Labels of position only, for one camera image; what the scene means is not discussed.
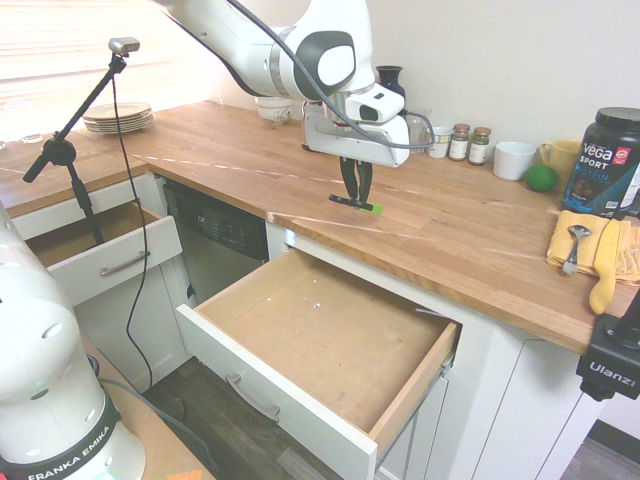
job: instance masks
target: camera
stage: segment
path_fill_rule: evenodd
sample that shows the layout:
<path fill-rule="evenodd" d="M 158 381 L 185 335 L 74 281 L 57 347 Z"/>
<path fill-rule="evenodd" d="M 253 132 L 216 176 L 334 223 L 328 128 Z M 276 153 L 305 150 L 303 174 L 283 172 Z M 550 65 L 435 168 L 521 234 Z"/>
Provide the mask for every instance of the camera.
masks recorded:
<path fill-rule="evenodd" d="M 109 50 L 116 55 L 128 57 L 130 52 L 137 52 L 140 42 L 133 37 L 112 38 L 109 40 Z"/>

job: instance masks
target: dishwasher control panel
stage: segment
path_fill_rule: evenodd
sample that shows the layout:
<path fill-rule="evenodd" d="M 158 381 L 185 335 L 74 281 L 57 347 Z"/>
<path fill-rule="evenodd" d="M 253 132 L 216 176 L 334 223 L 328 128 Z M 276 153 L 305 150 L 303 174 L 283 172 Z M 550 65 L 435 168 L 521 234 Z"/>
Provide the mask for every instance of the dishwasher control panel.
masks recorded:
<path fill-rule="evenodd" d="M 238 253 L 269 259 L 264 220 L 192 188 L 168 181 L 169 214 L 178 222 Z"/>

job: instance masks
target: black vase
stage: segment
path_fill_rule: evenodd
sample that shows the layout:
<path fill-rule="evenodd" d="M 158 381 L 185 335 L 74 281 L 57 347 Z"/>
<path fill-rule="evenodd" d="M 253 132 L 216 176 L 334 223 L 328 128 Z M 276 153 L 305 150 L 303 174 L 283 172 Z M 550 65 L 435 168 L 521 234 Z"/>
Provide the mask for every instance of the black vase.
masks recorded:
<path fill-rule="evenodd" d="M 402 95 L 402 98 L 406 99 L 404 87 L 398 83 L 398 77 L 402 71 L 402 67 L 397 65 L 381 65 L 376 67 L 378 70 L 378 76 L 380 81 L 378 82 L 383 87 L 396 92 L 398 95 Z"/>

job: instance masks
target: drawer handle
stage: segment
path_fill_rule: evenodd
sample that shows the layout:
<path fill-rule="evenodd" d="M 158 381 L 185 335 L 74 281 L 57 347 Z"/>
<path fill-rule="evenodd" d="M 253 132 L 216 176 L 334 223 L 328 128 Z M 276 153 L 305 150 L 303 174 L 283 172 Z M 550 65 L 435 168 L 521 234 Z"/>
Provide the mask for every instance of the drawer handle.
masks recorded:
<path fill-rule="evenodd" d="M 148 257 L 149 255 L 151 255 L 151 252 L 147 252 L 146 255 L 144 252 L 140 252 L 137 257 L 132 258 L 131 260 L 127 260 L 120 265 L 117 265 L 113 268 L 103 268 L 102 270 L 100 270 L 100 276 L 104 278 L 108 277 L 109 275 L 113 275 L 114 273 L 121 272 L 125 268 L 129 268 L 131 265 L 135 265 L 136 263 L 141 262 L 145 259 L 145 257 Z"/>
<path fill-rule="evenodd" d="M 278 424 L 278 422 L 280 421 L 280 407 L 264 408 L 258 405 L 255 400 L 253 400 L 251 397 L 249 397 L 249 395 L 247 395 L 240 389 L 240 385 L 238 384 L 240 383 L 240 380 L 242 380 L 242 377 L 237 373 L 234 373 L 233 375 L 226 375 L 224 379 L 229 385 L 231 385 L 231 388 L 233 388 L 245 402 L 256 409 L 259 413 L 267 417 L 269 420 L 273 420 L 274 422 L 276 422 L 276 425 Z"/>

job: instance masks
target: dishwasher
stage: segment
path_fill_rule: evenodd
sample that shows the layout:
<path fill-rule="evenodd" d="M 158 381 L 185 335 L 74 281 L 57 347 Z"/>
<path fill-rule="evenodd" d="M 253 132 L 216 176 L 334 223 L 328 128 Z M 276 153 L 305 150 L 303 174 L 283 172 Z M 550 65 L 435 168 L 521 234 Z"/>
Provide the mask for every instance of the dishwasher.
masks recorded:
<path fill-rule="evenodd" d="M 269 260 L 262 218 L 171 180 L 164 191 L 196 304 Z"/>

